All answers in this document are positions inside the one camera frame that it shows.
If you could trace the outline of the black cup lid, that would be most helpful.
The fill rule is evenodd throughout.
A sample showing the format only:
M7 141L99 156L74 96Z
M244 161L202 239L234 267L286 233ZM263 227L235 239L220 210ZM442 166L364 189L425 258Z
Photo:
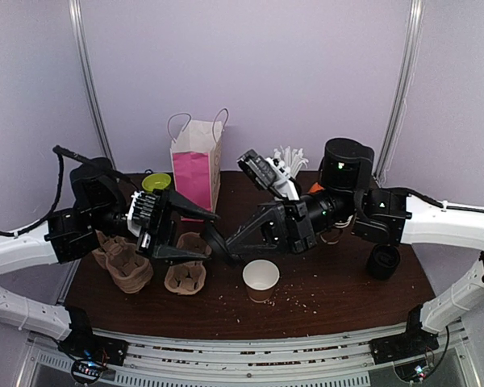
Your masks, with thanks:
M202 238L211 248L211 255L222 260L225 264L235 267L236 261L233 259L227 249L227 244L222 235L215 228L213 223L207 222L204 224L204 229L201 233Z

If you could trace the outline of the single brown paper cup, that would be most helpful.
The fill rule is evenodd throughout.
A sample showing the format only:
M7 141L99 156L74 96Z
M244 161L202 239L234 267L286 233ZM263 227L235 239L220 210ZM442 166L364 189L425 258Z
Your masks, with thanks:
M280 279L280 271L269 260L253 260L244 266L242 278L249 299L255 303L263 303L273 295Z

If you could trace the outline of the single pulp cup carrier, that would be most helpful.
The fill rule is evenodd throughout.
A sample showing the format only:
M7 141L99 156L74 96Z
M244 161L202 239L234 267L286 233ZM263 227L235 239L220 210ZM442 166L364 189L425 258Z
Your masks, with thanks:
M177 241L177 248L197 252L209 257L211 248L201 238L199 233L186 232ZM205 285L207 271L202 261L190 261L169 267L164 280L164 286L170 293L182 296L192 296Z

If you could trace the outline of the stack of pulp cup carriers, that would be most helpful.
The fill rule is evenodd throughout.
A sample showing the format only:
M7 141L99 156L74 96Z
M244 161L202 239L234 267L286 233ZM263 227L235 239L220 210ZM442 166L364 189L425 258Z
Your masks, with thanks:
M136 245L120 236L106 236L97 231L99 246L92 251L98 265L126 294L136 294L150 283L153 268L147 258L136 253Z

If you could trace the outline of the stack of brown paper cups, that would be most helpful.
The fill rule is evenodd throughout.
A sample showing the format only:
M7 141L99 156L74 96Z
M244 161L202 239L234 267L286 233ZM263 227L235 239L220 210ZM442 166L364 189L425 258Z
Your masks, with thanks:
M344 234L344 230L350 226L352 219L349 218L345 222L335 223L329 231L325 231L319 235L320 240L326 245L336 245Z

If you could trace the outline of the stack of black cup lids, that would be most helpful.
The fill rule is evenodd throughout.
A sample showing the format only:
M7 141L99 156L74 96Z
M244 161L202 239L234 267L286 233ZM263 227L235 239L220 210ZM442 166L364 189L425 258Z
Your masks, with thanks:
M377 244L366 262L366 272L374 279L386 281L392 277L400 262L400 253L394 246Z

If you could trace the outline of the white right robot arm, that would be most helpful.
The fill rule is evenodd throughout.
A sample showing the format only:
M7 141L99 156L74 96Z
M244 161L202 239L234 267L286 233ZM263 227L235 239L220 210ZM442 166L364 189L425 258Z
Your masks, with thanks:
M227 255L300 254L317 244L318 235L346 222L353 235L378 246L431 243L480 251L471 269L425 302L415 325L398 337L398 350L413 356L428 343L428 333L442 332L484 298L484 207L437 201L403 187L373 188L373 158L373 149L356 140L330 139L320 164L320 189L299 195L281 162L247 151L239 167L275 199L260 205L227 239Z

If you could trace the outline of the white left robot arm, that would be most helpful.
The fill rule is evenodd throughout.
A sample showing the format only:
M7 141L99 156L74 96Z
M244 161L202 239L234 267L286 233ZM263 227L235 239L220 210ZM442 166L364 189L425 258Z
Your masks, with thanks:
M65 264L98 248L97 233L135 240L136 254L149 262L181 263L206 256L172 245L173 213L205 221L218 215L195 205L172 189L135 191L126 202L119 182L131 179L113 169L106 157L79 156L70 173L75 197L72 207L51 206L38 221L16 231L0 231L0 275L23 268ZM100 342L86 312L80 308L50 306L0 288L0 322L49 336L83 358L95 356Z

